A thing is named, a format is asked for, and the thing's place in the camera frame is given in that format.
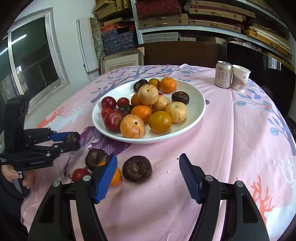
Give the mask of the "person's left hand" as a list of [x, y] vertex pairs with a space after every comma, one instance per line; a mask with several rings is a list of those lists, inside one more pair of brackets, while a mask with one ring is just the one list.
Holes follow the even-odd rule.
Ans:
[[[3, 165], [1, 167], [1, 171], [9, 182], [13, 182], [15, 179], [18, 179], [20, 175], [16, 170], [11, 168], [9, 165]], [[30, 170], [25, 173], [25, 178], [23, 179], [23, 186], [26, 187], [27, 189], [31, 189], [35, 183], [35, 178], [36, 178], [36, 171], [35, 170]]]

